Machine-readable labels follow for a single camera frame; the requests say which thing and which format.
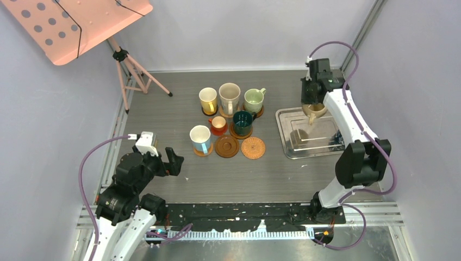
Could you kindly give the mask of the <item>red round coaster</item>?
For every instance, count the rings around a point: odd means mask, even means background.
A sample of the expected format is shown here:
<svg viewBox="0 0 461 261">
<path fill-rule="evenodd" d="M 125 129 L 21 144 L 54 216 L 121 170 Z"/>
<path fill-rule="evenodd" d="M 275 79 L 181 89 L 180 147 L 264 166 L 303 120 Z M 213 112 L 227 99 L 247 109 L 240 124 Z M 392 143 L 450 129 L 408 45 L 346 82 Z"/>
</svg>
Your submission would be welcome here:
<svg viewBox="0 0 461 261">
<path fill-rule="evenodd" d="M 227 124 L 220 126 L 220 127 L 216 127 L 214 125 L 210 126 L 210 131 L 215 136 L 222 136 L 226 133 L 227 130 L 228 130 Z"/>
</svg>

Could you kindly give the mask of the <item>beige mug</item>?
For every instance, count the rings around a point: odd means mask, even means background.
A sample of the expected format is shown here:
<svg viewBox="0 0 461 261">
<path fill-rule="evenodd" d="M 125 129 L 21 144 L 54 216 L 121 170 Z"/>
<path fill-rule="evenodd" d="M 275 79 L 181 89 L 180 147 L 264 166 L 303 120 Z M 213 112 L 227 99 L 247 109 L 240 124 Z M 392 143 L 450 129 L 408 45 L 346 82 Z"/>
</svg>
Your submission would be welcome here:
<svg viewBox="0 0 461 261">
<path fill-rule="evenodd" d="M 303 104 L 302 111 L 308 117 L 308 123 L 311 126 L 315 119 L 321 118 L 327 112 L 323 104 Z"/>
</svg>

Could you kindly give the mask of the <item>cream mug tall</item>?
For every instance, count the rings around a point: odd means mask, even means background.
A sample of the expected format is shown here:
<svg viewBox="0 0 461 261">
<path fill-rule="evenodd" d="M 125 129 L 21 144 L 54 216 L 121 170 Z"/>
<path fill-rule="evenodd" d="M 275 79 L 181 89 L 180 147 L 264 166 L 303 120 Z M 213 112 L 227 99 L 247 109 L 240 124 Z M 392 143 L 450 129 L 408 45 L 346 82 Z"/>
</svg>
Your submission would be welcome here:
<svg viewBox="0 0 461 261">
<path fill-rule="evenodd" d="M 234 83 L 224 83 L 219 88 L 222 112 L 232 116 L 239 109 L 241 90 Z"/>
</svg>

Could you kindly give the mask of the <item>woven rattan coaster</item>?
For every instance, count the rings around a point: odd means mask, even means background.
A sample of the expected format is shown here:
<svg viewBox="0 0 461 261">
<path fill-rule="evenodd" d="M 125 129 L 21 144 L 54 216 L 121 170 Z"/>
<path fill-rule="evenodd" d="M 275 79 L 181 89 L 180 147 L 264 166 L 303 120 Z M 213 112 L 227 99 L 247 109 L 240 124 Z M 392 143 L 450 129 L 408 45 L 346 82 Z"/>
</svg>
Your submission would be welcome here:
<svg viewBox="0 0 461 261">
<path fill-rule="evenodd" d="M 241 151 L 246 158 L 255 160 L 265 154 L 266 146 L 262 139 L 251 136 L 242 142 Z"/>
<path fill-rule="evenodd" d="M 238 111 L 235 111 L 235 112 L 232 113 L 232 114 L 226 114 L 226 113 L 224 112 L 223 108 L 222 108 L 222 107 L 219 107 L 219 113 L 220 113 L 220 115 L 221 115 L 222 117 L 224 117 L 224 118 L 231 119 L 237 112 L 238 112 Z"/>
</svg>

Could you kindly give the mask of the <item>dark wooden coaster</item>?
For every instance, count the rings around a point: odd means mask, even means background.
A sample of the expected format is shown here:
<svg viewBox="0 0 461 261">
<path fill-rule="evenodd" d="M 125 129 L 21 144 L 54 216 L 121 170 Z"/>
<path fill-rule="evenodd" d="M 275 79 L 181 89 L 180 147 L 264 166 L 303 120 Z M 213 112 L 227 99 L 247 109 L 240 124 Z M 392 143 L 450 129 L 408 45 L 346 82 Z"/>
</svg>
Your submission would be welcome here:
<svg viewBox="0 0 461 261">
<path fill-rule="evenodd" d="M 240 143 L 238 139 L 231 135 L 223 135 L 217 138 L 215 142 L 215 150 L 218 156 L 231 158 L 240 151 Z"/>
<path fill-rule="evenodd" d="M 263 115 L 263 113 L 264 113 L 264 106 L 262 106 L 262 108 L 261 108 L 257 113 L 256 113 L 256 112 L 251 112 L 251 111 L 247 110 L 247 109 L 245 108 L 244 105 L 242 106 L 242 110 L 243 110 L 243 111 L 249 112 L 249 113 L 252 115 L 253 119 L 255 120 L 255 119 L 257 119 L 257 118 L 259 118 L 259 117 L 261 117 L 261 116 Z"/>
</svg>

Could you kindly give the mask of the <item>brown wooden coaster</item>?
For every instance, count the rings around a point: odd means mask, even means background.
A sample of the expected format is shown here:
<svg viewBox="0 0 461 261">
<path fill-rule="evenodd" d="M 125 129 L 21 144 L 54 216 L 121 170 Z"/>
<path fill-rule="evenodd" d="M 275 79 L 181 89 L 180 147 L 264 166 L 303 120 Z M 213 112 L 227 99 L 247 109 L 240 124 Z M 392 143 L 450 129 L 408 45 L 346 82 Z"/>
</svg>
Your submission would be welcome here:
<svg viewBox="0 0 461 261">
<path fill-rule="evenodd" d="M 239 139 L 239 140 L 243 140 L 243 139 L 249 138 L 252 135 L 253 127 L 252 126 L 249 127 L 249 131 L 248 131 L 248 133 L 246 135 L 240 135 L 235 131 L 235 124 L 231 124 L 231 126 L 229 128 L 229 133 L 230 133 L 230 135 L 232 137 L 234 137 L 236 139 Z"/>
</svg>

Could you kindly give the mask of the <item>white light blue mug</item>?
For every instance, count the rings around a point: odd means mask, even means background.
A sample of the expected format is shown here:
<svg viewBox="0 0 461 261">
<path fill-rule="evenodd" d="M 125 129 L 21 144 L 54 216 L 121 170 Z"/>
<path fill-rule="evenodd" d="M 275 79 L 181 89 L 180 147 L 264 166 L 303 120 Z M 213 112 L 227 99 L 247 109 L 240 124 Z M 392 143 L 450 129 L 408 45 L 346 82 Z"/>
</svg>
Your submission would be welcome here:
<svg viewBox="0 0 461 261">
<path fill-rule="evenodd" d="M 208 149 L 211 145 L 211 132 L 207 126 L 194 126 L 191 129 L 189 136 L 192 141 L 193 147 L 195 147 L 199 151 L 208 153 Z"/>
</svg>

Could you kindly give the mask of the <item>small brown cup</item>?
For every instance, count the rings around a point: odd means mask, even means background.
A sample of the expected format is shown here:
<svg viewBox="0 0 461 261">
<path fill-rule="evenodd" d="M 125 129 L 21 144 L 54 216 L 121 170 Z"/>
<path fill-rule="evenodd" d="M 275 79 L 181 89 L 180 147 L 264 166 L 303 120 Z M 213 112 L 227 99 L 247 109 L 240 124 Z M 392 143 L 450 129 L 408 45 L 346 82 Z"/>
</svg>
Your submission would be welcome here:
<svg viewBox="0 0 461 261">
<path fill-rule="evenodd" d="M 227 124 L 226 119 L 224 117 L 222 117 L 222 116 L 216 116 L 216 117 L 213 117 L 213 118 L 209 118 L 208 122 L 210 123 L 210 126 L 214 125 L 216 127 L 220 127 L 220 126 L 223 126 L 223 125 Z"/>
</svg>

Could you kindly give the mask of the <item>yellow cup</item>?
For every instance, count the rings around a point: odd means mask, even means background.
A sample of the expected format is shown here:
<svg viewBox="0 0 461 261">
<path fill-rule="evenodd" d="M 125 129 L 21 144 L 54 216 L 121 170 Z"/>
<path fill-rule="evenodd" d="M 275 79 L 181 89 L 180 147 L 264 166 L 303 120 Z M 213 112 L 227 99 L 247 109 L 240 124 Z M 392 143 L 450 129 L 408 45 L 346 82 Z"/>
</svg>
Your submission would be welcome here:
<svg viewBox="0 0 461 261">
<path fill-rule="evenodd" d="M 217 92 L 213 88 L 203 88 L 199 92 L 199 99 L 201 107 L 208 113 L 218 109 L 217 105 Z"/>
</svg>

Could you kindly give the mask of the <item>light orange wooden coaster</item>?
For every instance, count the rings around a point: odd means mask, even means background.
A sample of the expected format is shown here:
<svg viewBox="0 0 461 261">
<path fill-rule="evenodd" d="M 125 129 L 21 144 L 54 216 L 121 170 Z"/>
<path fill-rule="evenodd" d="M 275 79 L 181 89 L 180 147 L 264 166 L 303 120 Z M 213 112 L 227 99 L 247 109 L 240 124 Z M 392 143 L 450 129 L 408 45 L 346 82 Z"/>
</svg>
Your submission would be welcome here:
<svg viewBox="0 0 461 261">
<path fill-rule="evenodd" d="M 206 156 L 212 154 L 213 150 L 214 150 L 214 144 L 210 145 L 210 147 L 208 149 L 208 153 L 204 153 L 202 151 L 199 151 L 195 147 L 193 148 L 193 151 L 194 151 L 195 155 L 197 155 L 199 157 L 206 157 Z"/>
</svg>

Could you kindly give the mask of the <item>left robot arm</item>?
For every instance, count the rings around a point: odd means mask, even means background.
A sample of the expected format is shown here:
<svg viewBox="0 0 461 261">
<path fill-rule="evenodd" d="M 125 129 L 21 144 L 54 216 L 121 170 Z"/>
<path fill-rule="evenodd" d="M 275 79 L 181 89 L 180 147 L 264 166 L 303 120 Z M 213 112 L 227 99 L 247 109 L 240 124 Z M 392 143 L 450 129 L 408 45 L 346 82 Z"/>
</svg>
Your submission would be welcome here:
<svg viewBox="0 0 461 261">
<path fill-rule="evenodd" d="M 122 156 L 112 183 L 98 197 L 93 245 L 85 260 L 127 260 L 152 225 L 167 217 L 163 198 L 141 192 L 155 176 L 178 176 L 184 157 L 166 148 L 168 162 L 161 155 L 134 150 Z"/>
</svg>

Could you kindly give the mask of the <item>navy blue mug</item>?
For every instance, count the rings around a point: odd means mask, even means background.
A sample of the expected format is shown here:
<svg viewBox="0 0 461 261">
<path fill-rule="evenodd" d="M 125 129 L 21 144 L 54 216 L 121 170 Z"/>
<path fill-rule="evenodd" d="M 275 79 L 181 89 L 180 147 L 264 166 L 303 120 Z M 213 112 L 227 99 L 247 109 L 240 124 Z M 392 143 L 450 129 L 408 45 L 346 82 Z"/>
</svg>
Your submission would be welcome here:
<svg viewBox="0 0 461 261">
<path fill-rule="evenodd" d="M 334 140 L 337 144 L 339 144 L 339 145 L 341 145 L 341 146 L 344 146 L 344 145 L 345 145 L 345 143 L 344 143 L 344 138 L 342 137 L 342 134 L 341 134 L 341 132 L 340 132 L 339 130 L 338 130 L 338 131 L 335 133 L 335 135 L 333 136 L 333 140 Z"/>
</svg>

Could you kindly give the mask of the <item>light green mug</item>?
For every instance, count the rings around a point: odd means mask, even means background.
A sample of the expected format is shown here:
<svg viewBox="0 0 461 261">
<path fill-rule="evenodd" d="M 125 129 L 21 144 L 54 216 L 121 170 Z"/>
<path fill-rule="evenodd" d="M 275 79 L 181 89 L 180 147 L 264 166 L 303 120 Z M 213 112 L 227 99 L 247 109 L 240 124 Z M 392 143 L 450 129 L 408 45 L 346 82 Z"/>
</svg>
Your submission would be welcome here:
<svg viewBox="0 0 461 261">
<path fill-rule="evenodd" d="M 266 89 L 249 89 L 244 94 L 244 110 L 250 113 L 258 113 L 263 107 Z"/>
</svg>

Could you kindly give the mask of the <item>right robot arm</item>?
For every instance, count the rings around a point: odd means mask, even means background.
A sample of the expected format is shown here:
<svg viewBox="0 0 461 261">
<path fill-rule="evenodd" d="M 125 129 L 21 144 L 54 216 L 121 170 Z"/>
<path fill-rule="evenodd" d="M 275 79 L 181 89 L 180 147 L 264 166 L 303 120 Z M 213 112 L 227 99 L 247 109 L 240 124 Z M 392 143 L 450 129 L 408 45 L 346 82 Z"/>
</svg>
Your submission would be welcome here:
<svg viewBox="0 0 461 261">
<path fill-rule="evenodd" d="M 368 127 L 352 99 L 348 82 L 334 77 L 329 59 L 308 60 L 307 75 L 301 79 L 302 110 L 309 124 L 330 113 L 339 127 L 345 149 L 335 165 L 335 178 L 316 192 L 310 202 L 311 218 L 326 222 L 356 191 L 381 181 L 391 152 L 388 140 L 381 140 Z"/>
</svg>

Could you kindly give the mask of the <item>dark green mug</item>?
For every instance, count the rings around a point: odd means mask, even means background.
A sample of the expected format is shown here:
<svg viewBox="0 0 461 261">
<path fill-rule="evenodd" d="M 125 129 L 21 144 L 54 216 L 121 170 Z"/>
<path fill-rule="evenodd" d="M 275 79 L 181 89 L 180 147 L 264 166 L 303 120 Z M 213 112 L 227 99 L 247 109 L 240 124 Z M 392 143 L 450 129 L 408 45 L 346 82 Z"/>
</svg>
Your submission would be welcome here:
<svg viewBox="0 0 461 261">
<path fill-rule="evenodd" d="M 238 136 L 246 136 L 252 130 L 253 121 L 256 119 L 256 113 L 249 111 L 237 111 L 233 115 L 233 130 Z"/>
</svg>

